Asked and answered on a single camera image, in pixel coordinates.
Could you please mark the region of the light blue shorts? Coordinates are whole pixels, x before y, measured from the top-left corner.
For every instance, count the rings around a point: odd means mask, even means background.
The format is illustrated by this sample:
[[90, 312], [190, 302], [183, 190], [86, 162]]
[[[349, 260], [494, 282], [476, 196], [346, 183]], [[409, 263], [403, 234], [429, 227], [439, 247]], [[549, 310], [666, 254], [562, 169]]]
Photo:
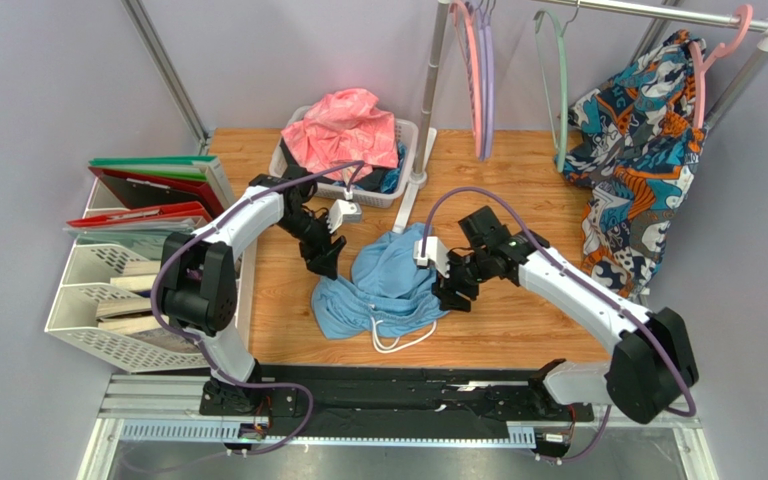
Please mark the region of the light blue shorts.
[[345, 340], [366, 332], [376, 352], [391, 354], [436, 333], [446, 315], [432, 293], [437, 274], [417, 267], [413, 258], [424, 228], [423, 223], [413, 223], [363, 247], [348, 278], [320, 278], [311, 307], [326, 339]]

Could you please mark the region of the mint green hanger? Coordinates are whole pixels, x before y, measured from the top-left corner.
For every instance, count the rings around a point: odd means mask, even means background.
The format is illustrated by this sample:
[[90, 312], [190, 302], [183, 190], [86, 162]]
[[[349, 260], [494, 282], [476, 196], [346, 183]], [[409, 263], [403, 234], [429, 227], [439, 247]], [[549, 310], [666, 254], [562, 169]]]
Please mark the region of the mint green hanger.
[[[562, 23], [549, 9], [539, 9], [533, 17], [534, 36], [538, 55], [538, 65], [543, 82], [543, 91], [550, 132], [553, 140], [553, 163], [558, 173], [565, 169], [569, 141], [569, 70], [566, 31], [569, 21]], [[545, 57], [548, 53], [557, 54], [556, 82], [549, 78], [549, 68]]]

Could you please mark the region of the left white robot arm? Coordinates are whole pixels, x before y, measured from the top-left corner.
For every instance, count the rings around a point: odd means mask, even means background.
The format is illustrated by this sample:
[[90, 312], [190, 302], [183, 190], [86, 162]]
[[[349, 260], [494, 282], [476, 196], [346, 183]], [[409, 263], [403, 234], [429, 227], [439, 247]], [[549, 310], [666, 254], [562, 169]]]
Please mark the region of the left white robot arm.
[[346, 245], [337, 230], [362, 217], [352, 198], [338, 199], [322, 212], [307, 207], [317, 178], [294, 180], [261, 174], [231, 207], [191, 234], [164, 242], [160, 271], [150, 291], [151, 311], [164, 330], [195, 346], [221, 385], [256, 389], [258, 363], [244, 345], [234, 317], [236, 264], [273, 226], [299, 243], [308, 271], [334, 279]]

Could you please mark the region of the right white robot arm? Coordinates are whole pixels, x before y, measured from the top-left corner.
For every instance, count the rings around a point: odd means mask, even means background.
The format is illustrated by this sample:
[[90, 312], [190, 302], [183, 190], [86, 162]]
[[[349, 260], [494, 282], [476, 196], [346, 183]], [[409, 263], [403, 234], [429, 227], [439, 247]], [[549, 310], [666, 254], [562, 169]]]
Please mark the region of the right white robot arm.
[[674, 407], [691, 398], [699, 373], [683, 318], [670, 308], [653, 312], [621, 297], [575, 268], [528, 228], [511, 232], [482, 207], [459, 226], [465, 252], [446, 248], [425, 231], [414, 245], [420, 268], [434, 268], [432, 287], [444, 310], [468, 312], [481, 284], [504, 279], [548, 301], [582, 326], [609, 353], [607, 362], [556, 360], [537, 377], [537, 389], [558, 405], [603, 404], [648, 424], [662, 413], [691, 417]]

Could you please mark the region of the colourful patterned shorts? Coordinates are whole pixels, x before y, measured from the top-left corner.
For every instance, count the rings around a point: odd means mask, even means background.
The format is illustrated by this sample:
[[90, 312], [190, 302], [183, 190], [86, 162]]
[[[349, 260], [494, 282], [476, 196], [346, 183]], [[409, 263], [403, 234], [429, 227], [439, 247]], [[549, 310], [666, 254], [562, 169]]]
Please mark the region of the colourful patterned shorts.
[[569, 109], [582, 142], [566, 153], [562, 174], [591, 192], [581, 268], [622, 297], [647, 292], [660, 271], [697, 174], [708, 130], [695, 118], [693, 56], [705, 50], [678, 30]]

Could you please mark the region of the purple hanger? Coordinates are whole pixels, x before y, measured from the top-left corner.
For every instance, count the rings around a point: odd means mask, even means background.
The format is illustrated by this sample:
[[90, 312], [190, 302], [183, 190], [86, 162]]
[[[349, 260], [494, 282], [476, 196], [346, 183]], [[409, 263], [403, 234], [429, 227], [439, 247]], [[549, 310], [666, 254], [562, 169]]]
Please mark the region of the purple hanger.
[[479, 61], [479, 84], [481, 93], [482, 132], [478, 159], [488, 160], [492, 153], [494, 139], [495, 71], [492, 66], [493, 41], [491, 32], [491, 2], [479, 1], [473, 7], [473, 24], [476, 34]]

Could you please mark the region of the pink hanger with shorts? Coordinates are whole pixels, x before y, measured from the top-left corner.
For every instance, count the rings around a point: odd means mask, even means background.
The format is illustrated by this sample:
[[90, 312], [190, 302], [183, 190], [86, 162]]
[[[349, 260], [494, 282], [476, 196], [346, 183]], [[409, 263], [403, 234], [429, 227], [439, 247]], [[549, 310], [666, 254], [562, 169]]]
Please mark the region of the pink hanger with shorts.
[[694, 68], [694, 82], [696, 87], [696, 102], [694, 107], [692, 125], [695, 129], [702, 130], [705, 121], [706, 106], [706, 74], [717, 60], [731, 56], [743, 43], [750, 30], [753, 21], [754, 8], [751, 4], [740, 5], [734, 12], [738, 18], [738, 29], [730, 43], [719, 43], [714, 50], [704, 56], [703, 50], [697, 41], [691, 41], [688, 45]]

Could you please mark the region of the dark garment in basket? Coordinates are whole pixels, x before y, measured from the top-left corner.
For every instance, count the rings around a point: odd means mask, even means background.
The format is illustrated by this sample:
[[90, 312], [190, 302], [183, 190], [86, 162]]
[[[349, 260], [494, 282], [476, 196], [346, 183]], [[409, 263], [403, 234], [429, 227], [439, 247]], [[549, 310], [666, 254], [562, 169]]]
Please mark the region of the dark garment in basket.
[[[280, 140], [279, 148], [284, 155], [285, 162], [287, 164], [287, 170], [289, 167], [300, 167], [294, 156], [290, 152], [289, 148], [285, 144], [284, 140]], [[392, 194], [398, 187], [399, 178], [401, 175], [401, 169], [404, 163], [404, 158], [407, 152], [407, 148], [403, 142], [397, 141], [397, 155], [398, 165], [396, 168], [388, 169], [384, 167], [374, 167], [372, 172], [368, 175], [357, 179], [353, 183], [353, 187], [371, 192], [377, 192], [382, 194]], [[332, 180], [329, 178], [320, 178], [321, 183], [327, 185], [334, 185], [338, 187], [344, 186], [342, 180]]]

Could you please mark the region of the dark red folder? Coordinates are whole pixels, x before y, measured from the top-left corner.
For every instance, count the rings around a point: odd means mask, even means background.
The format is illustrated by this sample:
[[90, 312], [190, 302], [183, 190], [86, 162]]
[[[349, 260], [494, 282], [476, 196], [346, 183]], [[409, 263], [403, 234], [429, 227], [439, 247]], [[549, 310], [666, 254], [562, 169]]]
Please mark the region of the dark red folder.
[[129, 209], [197, 201], [213, 217], [225, 211], [212, 187], [204, 181], [99, 167], [89, 167], [88, 170]]

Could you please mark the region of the pink garment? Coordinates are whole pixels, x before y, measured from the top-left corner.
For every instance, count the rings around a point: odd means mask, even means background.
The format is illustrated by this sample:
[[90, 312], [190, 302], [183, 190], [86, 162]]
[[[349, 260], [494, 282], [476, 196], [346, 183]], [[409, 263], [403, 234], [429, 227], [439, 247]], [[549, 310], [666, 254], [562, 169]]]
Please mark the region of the pink garment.
[[282, 129], [281, 138], [296, 163], [311, 173], [359, 160], [364, 165], [353, 170], [358, 180], [374, 168], [392, 170], [399, 165], [396, 118], [378, 102], [364, 88], [328, 93]]

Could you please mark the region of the green folder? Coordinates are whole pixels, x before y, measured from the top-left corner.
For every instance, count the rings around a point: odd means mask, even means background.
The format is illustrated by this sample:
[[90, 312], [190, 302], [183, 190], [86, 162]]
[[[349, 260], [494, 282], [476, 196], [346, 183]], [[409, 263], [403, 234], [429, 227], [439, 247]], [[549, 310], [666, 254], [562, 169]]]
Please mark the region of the green folder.
[[203, 180], [206, 172], [222, 175], [223, 165], [216, 156], [172, 156], [136, 158], [95, 158], [88, 165], [148, 175]]

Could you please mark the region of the white plastic basket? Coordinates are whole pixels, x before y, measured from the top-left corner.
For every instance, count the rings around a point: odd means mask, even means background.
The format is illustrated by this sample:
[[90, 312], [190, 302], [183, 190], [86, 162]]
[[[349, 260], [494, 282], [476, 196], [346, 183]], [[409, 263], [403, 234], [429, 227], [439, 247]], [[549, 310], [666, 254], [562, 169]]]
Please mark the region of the white plastic basket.
[[[292, 123], [303, 119], [306, 112], [311, 108], [310, 105], [301, 106], [295, 110], [287, 122], [287, 126]], [[413, 169], [414, 160], [416, 157], [419, 128], [416, 124], [409, 120], [396, 118], [395, 120], [396, 138], [398, 142], [405, 145], [406, 152], [402, 161], [402, 167], [399, 172], [398, 182], [390, 193], [382, 193], [379, 191], [373, 191], [370, 189], [362, 189], [358, 187], [358, 182], [353, 184], [353, 200], [364, 206], [376, 207], [376, 208], [389, 208], [392, 203], [402, 197], [410, 180], [411, 172]], [[273, 177], [281, 177], [287, 169], [287, 161], [283, 150], [281, 149], [281, 140], [278, 142], [278, 146], [275, 148], [271, 162], [269, 165], [269, 175]], [[316, 196], [329, 198], [329, 199], [343, 199], [344, 198], [344, 186], [342, 184], [325, 184], [319, 183]]]

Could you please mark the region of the white file organiser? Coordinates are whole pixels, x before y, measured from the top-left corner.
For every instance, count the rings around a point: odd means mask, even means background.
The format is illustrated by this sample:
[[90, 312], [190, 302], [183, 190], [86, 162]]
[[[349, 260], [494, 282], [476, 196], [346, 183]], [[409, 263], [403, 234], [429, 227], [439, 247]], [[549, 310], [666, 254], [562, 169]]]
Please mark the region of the white file organiser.
[[96, 311], [101, 301], [133, 296], [110, 280], [121, 276], [131, 261], [157, 260], [160, 256], [158, 239], [135, 235], [77, 239], [44, 331], [128, 373], [205, 367], [206, 361], [198, 354], [176, 353], [98, 327]]

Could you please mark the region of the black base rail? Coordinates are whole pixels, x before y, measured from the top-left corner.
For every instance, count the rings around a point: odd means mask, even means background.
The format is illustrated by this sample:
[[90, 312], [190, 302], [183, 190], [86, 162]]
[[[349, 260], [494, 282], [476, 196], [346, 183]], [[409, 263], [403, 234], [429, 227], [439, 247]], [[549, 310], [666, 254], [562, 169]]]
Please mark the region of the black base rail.
[[538, 387], [539, 371], [266, 364], [259, 388], [211, 378], [204, 416], [258, 415], [273, 435], [398, 440], [497, 440], [507, 425], [590, 422], [591, 407], [555, 403]]

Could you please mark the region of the aluminium frame post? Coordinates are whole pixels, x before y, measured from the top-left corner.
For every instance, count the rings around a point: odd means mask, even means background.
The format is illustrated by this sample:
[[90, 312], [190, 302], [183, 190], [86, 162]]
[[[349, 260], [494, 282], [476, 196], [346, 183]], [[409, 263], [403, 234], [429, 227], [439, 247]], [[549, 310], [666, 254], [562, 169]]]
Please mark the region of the aluminium frame post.
[[146, 5], [141, 0], [122, 0], [121, 4], [180, 111], [184, 123], [194, 137], [198, 152], [205, 154], [212, 139], [211, 130], [207, 128], [198, 113]]

